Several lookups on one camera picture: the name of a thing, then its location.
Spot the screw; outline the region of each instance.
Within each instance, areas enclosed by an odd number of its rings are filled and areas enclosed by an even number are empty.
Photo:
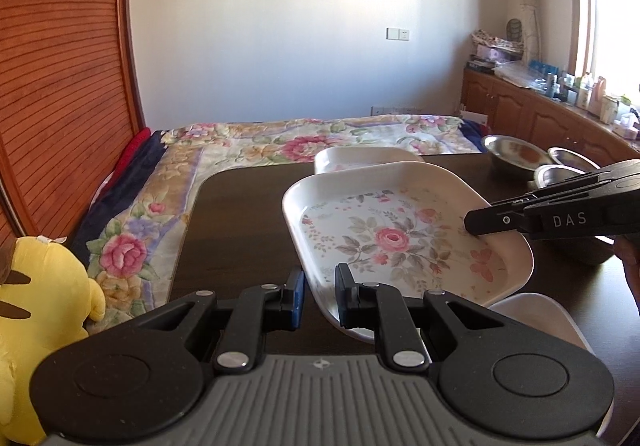
[[[424,364],[424,356],[420,352],[415,352],[415,350],[402,350],[394,354],[394,363],[406,368],[420,366]]]
[[[240,368],[246,366],[249,362],[249,356],[242,352],[223,352],[218,356],[217,362],[225,368]]]

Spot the patterned fabric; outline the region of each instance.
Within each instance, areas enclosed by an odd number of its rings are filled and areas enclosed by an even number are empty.
[[[471,33],[471,39],[477,45],[484,45],[485,47],[491,48],[500,48],[501,50],[506,50],[507,52],[511,52],[513,54],[520,55],[524,51],[524,44],[522,42],[503,40],[502,38],[492,36],[482,29],[473,31]]]
[[[191,207],[202,182],[229,168],[313,162],[330,146],[370,145],[420,155],[478,153],[460,131],[462,119],[382,115],[360,119],[243,124],[194,124],[165,134],[168,149],[131,207],[89,241],[89,276],[107,300],[112,327],[160,305],[168,297]]]

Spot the cabinet door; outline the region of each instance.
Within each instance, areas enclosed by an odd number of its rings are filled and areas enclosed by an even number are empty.
[[[570,113],[545,98],[535,98],[528,133],[524,139],[543,150],[560,146],[576,150],[578,137],[575,134],[576,121]]]
[[[527,97],[510,84],[497,82],[492,90],[488,113],[491,132],[520,137],[521,127],[526,122]]]
[[[598,166],[640,157],[628,143],[613,133],[585,126],[580,140],[579,153],[594,161]]]
[[[486,114],[491,87],[490,77],[466,70],[462,86],[462,104],[465,105],[465,110]]]

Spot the stainless steel bowl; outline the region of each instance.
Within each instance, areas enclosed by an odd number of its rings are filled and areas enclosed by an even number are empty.
[[[549,164],[540,166],[534,173],[533,180],[537,187],[544,188],[583,174],[582,170]],[[607,236],[561,238],[548,242],[562,254],[587,265],[599,265],[613,256],[613,240]]]
[[[545,164],[540,166],[533,173],[533,181],[536,183],[537,188],[544,188],[550,186],[556,182],[570,179],[571,177],[577,177],[577,175],[584,174],[584,171],[577,170],[575,168],[569,168],[568,166],[562,166],[560,164]]]
[[[566,148],[549,148],[548,153],[556,164],[569,166],[569,168],[575,168],[585,173],[600,169],[600,166],[592,160],[589,160],[584,155],[580,155],[579,153]]]
[[[544,164],[553,164],[549,155],[534,144],[507,135],[487,135],[482,145],[491,155],[496,171],[530,181],[533,172]]]

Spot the stuffed animal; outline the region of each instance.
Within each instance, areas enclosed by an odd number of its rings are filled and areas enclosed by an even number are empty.
[[[104,294],[65,247],[25,236],[0,256],[0,441],[34,445],[45,434],[29,382],[49,354],[87,337],[104,317]]]

